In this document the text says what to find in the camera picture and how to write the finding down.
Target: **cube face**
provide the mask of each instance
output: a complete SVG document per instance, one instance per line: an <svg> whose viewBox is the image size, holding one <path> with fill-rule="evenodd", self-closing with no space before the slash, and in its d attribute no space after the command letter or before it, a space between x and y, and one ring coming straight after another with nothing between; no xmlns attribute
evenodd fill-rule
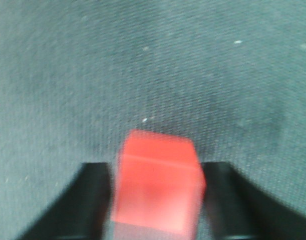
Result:
<svg viewBox="0 0 306 240"><path fill-rule="evenodd" d="M119 160L112 220L191 236L206 186L191 141L135 131Z"/></svg>

